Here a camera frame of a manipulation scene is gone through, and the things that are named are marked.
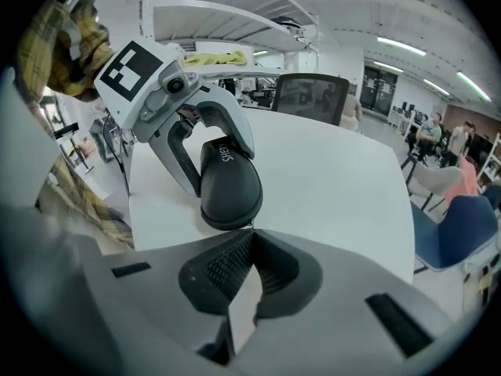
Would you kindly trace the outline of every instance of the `ceiling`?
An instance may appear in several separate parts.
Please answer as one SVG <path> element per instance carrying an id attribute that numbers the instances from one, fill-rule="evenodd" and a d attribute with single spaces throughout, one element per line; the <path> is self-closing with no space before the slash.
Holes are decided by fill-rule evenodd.
<path id="1" fill-rule="evenodd" d="M 497 113 L 501 68 L 483 31 L 461 0 L 298 0 L 319 16 L 320 30 L 340 45 L 359 45 L 366 60 L 398 67 L 451 93 L 450 101 Z M 384 45 L 377 35 L 427 52 Z M 456 76 L 462 71 L 491 98 L 484 102 Z"/>

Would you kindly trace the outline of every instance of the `yellow cloth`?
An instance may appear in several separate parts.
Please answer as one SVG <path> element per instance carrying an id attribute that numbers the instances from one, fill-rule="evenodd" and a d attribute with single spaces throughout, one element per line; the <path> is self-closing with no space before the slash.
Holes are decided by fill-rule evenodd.
<path id="1" fill-rule="evenodd" d="M 51 129 L 41 116 L 38 105 L 44 87 L 47 85 L 83 101 L 94 100 L 98 97 L 94 77 L 114 53 L 108 47 L 108 30 L 96 23 L 94 1 L 80 0 L 69 13 L 62 3 L 48 0 L 34 16 L 18 45 L 16 86 L 32 114 L 50 135 Z M 68 19 L 81 33 L 80 57 L 75 61 L 70 58 L 70 39 L 61 31 Z M 42 190 L 53 189 L 69 208 L 80 212 L 108 237 L 133 247 L 130 226 L 85 185 L 63 156 L 58 157 L 51 173 L 56 177 L 57 185 L 45 181 Z"/>
<path id="2" fill-rule="evenodd" d="M 185 67 L 192 66 L 210 66 L 212 64 L 237 64 L 244 66 L 247 64 L 247 58 L 240 50 L 231 53 L 213 54 L 198 53 L 184 60 Z"/>

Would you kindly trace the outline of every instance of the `black slot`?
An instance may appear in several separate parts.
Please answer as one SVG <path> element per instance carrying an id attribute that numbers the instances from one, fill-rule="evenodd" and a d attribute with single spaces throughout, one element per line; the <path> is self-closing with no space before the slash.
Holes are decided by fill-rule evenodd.
<path id="1" fill-rule="evenodd" d="M 433 342 L 388 294 L 373 295 L 366 302 L 407 358 Z"/>
<path id="2" fill-rule="evenodd" d="M 43 96 L 40 100 L 40 106 L 45 106 L 47 104 L 57 104 L 57 99 L 54 96 Z"/>
<path id="3" fill-rule="evenodd" d="M 78 131 L 78 123 L 74 122 L 73 124 L 67 125 L 66 127 L 62 127 L 61 129 L 54 131 L 54 138 L 59 139 L 70 132 L 74 134 L 76 131 Z"/>
<path id="4" fill-rule="evenodd" d="M 487 276 L 487 273 L 488 273 L 488 267 L 484 266 L 482 269 L 482 276 L 483 277 Z M 487 302 L 488 302 L 488 287 L 482 290 L 482 307 L 486 306 Z"/>
<path id="5" fill-rule="evenodd" d="M 111 271 L 116 278 L 130 276 L 134 273 L 142 272 L 143 270 L 151 269 L 151 266 L 146 262 L 132 263 L 131 265 L 115 267 Z"/>

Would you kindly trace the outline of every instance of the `person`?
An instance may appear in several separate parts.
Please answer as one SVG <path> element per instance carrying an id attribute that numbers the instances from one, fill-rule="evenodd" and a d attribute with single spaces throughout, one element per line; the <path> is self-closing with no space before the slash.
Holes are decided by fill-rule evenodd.
<path id="1" fill-rule="evenodd" d="M 362 120 L 362 106 L 354 95 L 347 95 L 339 126 L 349 131 L 356 131 Z"/>
<path id="2" fill-rule="evenodd" d="M 86 159 L 96 150 L 96 145 L 92 143 L 88 136 L 84 136 L 81 142 L 77 143 L 77 148 Z"/>
<path id="3" fill-rule="evenodd" d="M 329 83 L 327 89 L 322 92 L 322 112 L 326 113 L 331 110 L 332 102 L 334 100 L 334 84 Z"/>
<path id="4" fill-rule="evenodd" d="M 103 134 L 103 120 L 96 118 L 88 131 L 91 134 L 91 137 L 96 142 L 96 146 L 101 159 L 105 163 L 112 161 L 113 159 L 112 157 L 110 157 L 112 154 L 110 147 L 113 146 L 113 142 L 110 141 L 111 137 L 108 135 L 109 132 L 105 132 Z"/>
<path id="5" fill-rule="evenodd" d="M 78 0 L 72 9 L 69 1 L 45 1 L 21 36 L 13 58 L 15 86 L 49 135 L 51 129 L 39 109 L 44 87 L 93 101 L 99 97 L 94 79 L 114 54 L 108 30 L 96 23 L 95 0 Z M 72 36 L 64 29 L 68 23 L 74 25 Z M 102 246 L 109 247 L 108 253 L 134 247 L 131 227 L 122 215 L 90 190 L 63 155 L 52 166 L 36 208 L 73 232 L 102 241 Z"/>
<path id="6" fill-rule="evenodd" d="M 454 128 L 449 138 L 447 151 L 442 158 L 441 168 L 457 165 L 460 154 L 463 152 L 468 136 L 473 132 L 473 129 L 473 125 L 469 121 L 465 121 L 464 125 Z"/>
<path id="7" fill-rule="evenodd" d="M 436 145 L 442 137 L 442 129 L 440 128 L 441 122 L 442 115 L 435 113 L 431 120 L 425 121 L 417 132 L 413 132 L 407 137 L 409 153 L 413 151 L 416 142 L 420 144 L 420 152 L 417 156 L 418 161 L 422 161 L 424 156 L 431 151 L 433 146 Z"/>
<path id="8" fill-rule="evenodd" d="M 475 128 L 475 124 L 471 125 L 471 132 L 468 134 L 467 142 L 464 144 L 463 156 L 468 157 L 468 153 L 470 152 L 470 146 L 473 142 L 473 138 L 475 137 L 475 132 L 477 129 Z"/>

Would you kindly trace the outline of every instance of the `white table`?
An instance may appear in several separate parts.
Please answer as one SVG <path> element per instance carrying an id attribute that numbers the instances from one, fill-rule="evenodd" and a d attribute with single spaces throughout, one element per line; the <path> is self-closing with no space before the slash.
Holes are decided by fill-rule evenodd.
<path id="1" fill-rule="evenodd" d="M 264 191 L 256 228 L 294 234 L 357 252 L 410 283 L 414 228 L 409 195 L 393 150 L 319 121 L 244 109 Z M 222 136 L 198 124 L 185 141 L 200 170 L 200 148 Z M 132 156 L 130 209 L 137 250 L 221 233 L 200 216 L 147 144 Z"/>

